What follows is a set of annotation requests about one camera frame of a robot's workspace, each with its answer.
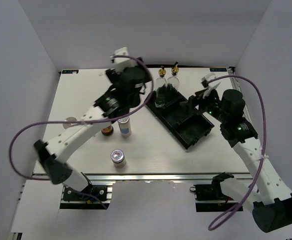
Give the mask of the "glass bottle with dark sauce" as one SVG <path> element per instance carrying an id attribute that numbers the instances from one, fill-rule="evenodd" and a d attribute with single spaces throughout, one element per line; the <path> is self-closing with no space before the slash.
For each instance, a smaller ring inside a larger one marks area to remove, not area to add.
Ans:
<path id="1" fill-rule="evenodd" d="M 171 76 L 167 79 L 167 93 L 175 93 L 179 88 L 179 79 L 177 74 L 179 72 L 178 62 L 175 62 L 173 67 L 171 68 Z"/>

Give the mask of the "clear glass oil bottle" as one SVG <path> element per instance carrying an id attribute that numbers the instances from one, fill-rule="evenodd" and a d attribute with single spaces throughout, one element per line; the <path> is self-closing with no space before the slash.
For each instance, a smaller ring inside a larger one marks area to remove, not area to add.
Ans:
<path id="1" fill-rule="evenodd" d="M 163 66 L 160 67 L 158 74 L 159 76 L 155 80 L 155 107 L 161 108 L 165 105 L 165 94 L 167 89 L 167 81 L 165 78 L 166 70 Z"/>

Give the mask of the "blue label spice jar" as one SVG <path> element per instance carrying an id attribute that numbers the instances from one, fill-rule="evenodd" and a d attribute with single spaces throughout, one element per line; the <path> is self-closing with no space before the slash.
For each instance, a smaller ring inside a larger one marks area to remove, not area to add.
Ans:
<path id="1" fill-rule="evenodd" d="M 130 136 L 131 135 L 130 118 L 127 116 L 127 117 L 119 119 L 117 122 L 118 122 L 121 135 L 123 137 Z"/>

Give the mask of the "red lid sauce jar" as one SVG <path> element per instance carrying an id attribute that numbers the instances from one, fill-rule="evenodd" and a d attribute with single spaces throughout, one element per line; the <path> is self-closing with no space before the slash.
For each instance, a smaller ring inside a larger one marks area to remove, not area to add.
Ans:
<path id="1" fill-rule="evenodd" d="M 101 130 L 101 133 L 106 137 L 111 136 L 113 132 L 114 132 L 114 129 L 113 129 L 113 126 L 111 125 Z"/>

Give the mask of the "silver lid spice jar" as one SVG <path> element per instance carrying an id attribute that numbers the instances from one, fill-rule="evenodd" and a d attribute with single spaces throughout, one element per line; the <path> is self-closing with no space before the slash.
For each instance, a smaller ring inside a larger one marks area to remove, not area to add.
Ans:
<path id="1" fill-rule="evenodd" d="M 126 165 L 126 158 L 124 152 L 120 149 L 115 149 L 112 151 L 110 158 L 117 168 L 122 168 Z"/>

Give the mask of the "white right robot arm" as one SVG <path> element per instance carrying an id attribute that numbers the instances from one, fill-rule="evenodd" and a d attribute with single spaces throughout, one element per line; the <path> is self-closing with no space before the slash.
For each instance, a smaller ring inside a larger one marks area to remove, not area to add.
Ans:
<path id="1" fill-rule="evenodd" d="M 256 130 L 244 117 L 243 95 L 228 89 L 219 98 L 216 90 L 201 90 L 180 106 L 190 113 L 198 107 L 199 113 L 208 113 L 218 120 L 222 136 L 253 177 L 250 186 L 230 173 L 213 178 L 211 192 L 215 198 L 221 200 L 227 196 L 237 201 L 226 212 L 232 214 L 239 208 L 249 211 L 259 229 L 265 233 L 292 225 L 292 190 L 264 154 L 265 148 Z"/>

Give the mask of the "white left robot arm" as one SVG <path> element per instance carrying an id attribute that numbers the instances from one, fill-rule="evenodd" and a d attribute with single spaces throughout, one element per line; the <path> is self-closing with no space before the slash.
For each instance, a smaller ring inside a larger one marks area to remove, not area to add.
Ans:
<path id="1" fill-rule="evenodd" d="M 83 173 L 67 164 L 68 159 L 96 133 L 139 110 L 140 96 L 144 94 L 141 89 L 151 81 L 148 71 L 141 66 L 127 67 L 120 72 L 108 69 L 106 76 L 111 86 L 81 120 L 58 136 L 48 141 L 39 139 L 33 145 L 49 180 L 54 185 L 71 187 L 82 200 L 90 197 L 91 183 Z"/>

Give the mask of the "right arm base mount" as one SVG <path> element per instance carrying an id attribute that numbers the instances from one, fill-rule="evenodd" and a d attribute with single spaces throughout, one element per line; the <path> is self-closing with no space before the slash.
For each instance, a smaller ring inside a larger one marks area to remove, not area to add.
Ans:
<path id="1" fill-rule="evenodd" d="M 196 212 L 198 213 L 217 213 L 225 212 L 237 203 L 221 192 L 220 183 L 226 179 L 234 178 L 230 173 L 221 173 L 212 178 L 210 184 L 196 184 L 189 188 L 195 195 Z"/>

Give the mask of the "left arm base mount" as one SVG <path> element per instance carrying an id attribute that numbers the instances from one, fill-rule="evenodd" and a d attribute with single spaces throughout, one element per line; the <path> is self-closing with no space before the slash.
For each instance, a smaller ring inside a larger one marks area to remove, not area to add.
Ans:
<path id="1" fill-rule="evenodd" d="M 83 191 L 64 186 L 59 208 L 62 210 L 106 210 L 110 205 L 112 186 L 91 182 Z"/>

